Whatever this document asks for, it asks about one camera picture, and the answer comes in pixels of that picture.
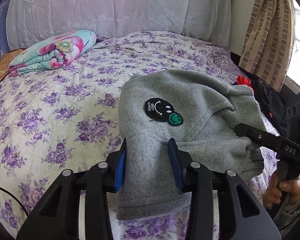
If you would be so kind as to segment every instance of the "orange quilt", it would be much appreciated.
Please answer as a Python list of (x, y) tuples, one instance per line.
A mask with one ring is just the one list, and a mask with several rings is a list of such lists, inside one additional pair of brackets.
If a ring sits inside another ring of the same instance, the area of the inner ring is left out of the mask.
[(0, 60), (0, 82), (9, 74), (9, 63), (23, 51), (24, 49), (13, 50)]

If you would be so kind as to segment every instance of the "beige curtain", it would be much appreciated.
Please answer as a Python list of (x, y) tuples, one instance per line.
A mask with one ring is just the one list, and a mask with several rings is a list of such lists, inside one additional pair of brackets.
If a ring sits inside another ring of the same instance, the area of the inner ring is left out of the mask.
[(291, 0), (255, 0), (239, 66), (280, 92), (289, 66), (294, 17)]

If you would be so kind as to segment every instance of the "human hand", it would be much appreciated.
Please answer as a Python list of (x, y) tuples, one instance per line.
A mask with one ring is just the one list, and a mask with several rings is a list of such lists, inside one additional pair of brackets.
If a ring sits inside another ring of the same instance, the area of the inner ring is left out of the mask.
[(281, 181), (278, 184), (278, 176), (274, 172), (269, 180), (268, 188), (266, 189), (266, 195), (263, 198), (263, 206), (270, 208), (272, 204), (280, 204), (280, 198), (282, 195), (281, 191), (291, 193), (288, 204), (293, 205), (300, 200), (300, 177), (297, 180), (286, 180)]

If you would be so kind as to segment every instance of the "black smiley patch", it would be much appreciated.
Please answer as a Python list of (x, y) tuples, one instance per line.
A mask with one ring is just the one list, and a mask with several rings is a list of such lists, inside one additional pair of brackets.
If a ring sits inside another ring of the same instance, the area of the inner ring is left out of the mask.
[(145, 103), (146, 115), (158, 122), (167, 122), (169, 115), (174, 113), (173, 106), (161, 99), (151, 98)]
[(172, 126), (182, 125), (183, 119), (174, 111), (172, 104), (161, 98), (151, 98), (145, 103), (146, 115), (158, 122), (168, 122)]

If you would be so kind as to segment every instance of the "gray sweater sleeve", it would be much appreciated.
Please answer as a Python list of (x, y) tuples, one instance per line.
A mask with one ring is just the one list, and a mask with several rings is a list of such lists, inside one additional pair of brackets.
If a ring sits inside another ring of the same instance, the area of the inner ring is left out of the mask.
[[(299, 214), (300, 214), (300, 206), (292, 214), (289, 214), (288, 212), (283, 212), (280, 218), (277, 221), (275, 221), (275, 223), (280, 230), (281, 228), (284, 228), (285, 226), (290, 224)], [(280, 231), (282, 238), (284, 238), (290, 232), (290, 230), (295, 226), (295, 224), (299, 220), (299, 217), (300, 216), (298, 216), (296, 220), (293, 221), (291, 225), (289, 225), (287, 228)]]

